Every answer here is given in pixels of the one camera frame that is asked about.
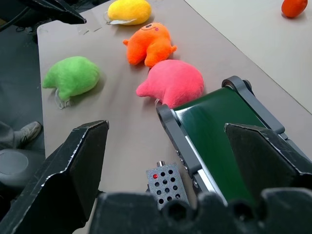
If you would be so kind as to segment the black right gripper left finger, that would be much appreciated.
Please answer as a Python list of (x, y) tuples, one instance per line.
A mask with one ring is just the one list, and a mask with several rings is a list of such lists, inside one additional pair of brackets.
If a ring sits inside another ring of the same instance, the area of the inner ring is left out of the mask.
[(2, 234), (72, 234), (90, 218), (109, 122), (74, 128), (39, 167), (0, 222)]

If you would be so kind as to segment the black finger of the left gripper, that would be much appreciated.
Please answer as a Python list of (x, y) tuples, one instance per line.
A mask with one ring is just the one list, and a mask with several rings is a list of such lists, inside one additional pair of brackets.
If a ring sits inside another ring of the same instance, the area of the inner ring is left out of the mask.
[(64, 0), (22, 0), (27, 7), (67, 24), (85, 24), (87, 20)]

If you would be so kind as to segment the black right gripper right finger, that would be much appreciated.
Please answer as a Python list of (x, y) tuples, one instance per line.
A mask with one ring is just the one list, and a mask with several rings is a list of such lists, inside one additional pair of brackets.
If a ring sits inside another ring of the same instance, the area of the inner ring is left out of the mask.
[(228, 204), (254, 205), (266, 189), (312, 189), (312, 162), (273, 130), (225, 123)]

